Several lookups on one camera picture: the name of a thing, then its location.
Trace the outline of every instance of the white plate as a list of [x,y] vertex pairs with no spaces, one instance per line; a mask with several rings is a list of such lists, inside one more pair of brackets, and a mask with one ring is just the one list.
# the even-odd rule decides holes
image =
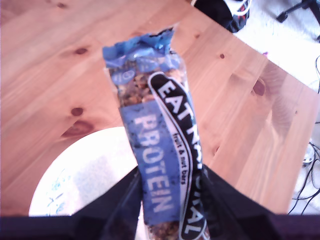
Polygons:
[[[42,176],[29,216],[72,215],[137,166],[124,127],[108,128],[81,138],[62,152]],[[139,217],[136,239],[146,239]]]

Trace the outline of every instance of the blue label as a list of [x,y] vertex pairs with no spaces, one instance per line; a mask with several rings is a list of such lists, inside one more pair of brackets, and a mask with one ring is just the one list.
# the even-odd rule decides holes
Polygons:
[[114,46],[102,49],[103,58],[108,68],[121,67],[128,59],[143,56],[164,56],[170,52],[170,42],[174,30],[167,28],[157,35],[145,34],[135,36],[128,41],[118,42]]
[[179,221],[179,161],[157,102],[122,107],[120,114],[142,177],[144,222]]
[[136,64],[141,73],[151,72],[159,66],[159,63],[156,59],[142,57],[136,59]]
[[120,69],[111,75],[112,82],[115,85],[127,84],[136,76],[136,70],[133,67]]

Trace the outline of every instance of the wooden table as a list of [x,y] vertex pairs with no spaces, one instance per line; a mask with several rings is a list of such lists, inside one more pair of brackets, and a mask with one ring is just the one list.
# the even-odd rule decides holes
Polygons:
[[285,213],[318,95],[182,0],[1,1],[1,214],[27,215],[68,146],[121,126],[102,47],[179,22],[204,162]]

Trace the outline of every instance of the floor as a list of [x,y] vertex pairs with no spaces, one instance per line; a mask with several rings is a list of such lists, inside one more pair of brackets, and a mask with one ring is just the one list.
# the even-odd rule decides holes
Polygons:
[[[258,52],[268,52],[267,57],[272,62],[317,91],[319,76],[316,72],[315,60],[320,55],[320,43],[315,39],[320,35],[320,26],[316,18],[310,9],[298,9],[283,23],[275,20],[283,10],[299,2],[299,0],[252,0],[246,26],[234,35]],[[320,124],[314,127],[311,138],[314,144],[320,146]],[[320,186],[320,164],[316,164],[314,169],[315,180]],[[307,171],[308,167],[301,168],[293,197],[297,196],[301,189]],[[311,179],[308,179],[301,197],[310,196],[316,191]],[[307,204],[306,201],[298,201],[292,214],[300,214]],[[292,200],[289,210],[295,202]],[[304,214],[320,214],[320,195],[310,202]]]

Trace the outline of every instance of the clear plastic wrapper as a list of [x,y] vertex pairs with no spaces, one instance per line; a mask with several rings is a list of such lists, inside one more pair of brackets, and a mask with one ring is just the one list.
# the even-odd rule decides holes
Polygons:
[[170,27],[104,47],[103,58],[141,173],[150,240],[208,240],[201,144],[173,34]]

